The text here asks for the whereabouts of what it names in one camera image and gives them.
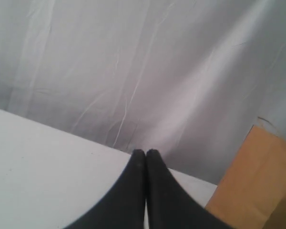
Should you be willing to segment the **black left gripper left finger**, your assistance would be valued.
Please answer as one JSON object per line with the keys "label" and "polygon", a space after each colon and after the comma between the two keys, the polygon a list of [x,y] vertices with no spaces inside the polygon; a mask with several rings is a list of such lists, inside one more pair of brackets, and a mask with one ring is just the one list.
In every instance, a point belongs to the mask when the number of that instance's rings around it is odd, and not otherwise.
{"label": "black left gripper left finger", "polygon": [[145,153],[132,152],[111,189],[68,229],[143,229],[145,214]]}

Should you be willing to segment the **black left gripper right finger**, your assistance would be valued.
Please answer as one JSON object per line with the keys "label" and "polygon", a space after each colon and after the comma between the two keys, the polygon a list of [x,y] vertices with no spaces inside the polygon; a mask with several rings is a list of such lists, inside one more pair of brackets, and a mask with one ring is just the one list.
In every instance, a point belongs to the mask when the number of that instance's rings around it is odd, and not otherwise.
{"label": "black left gripper right finger", "polygon": [[145,158],[149,228],[231,228],[190,197],[173,177],[158,150],[150,149]]}

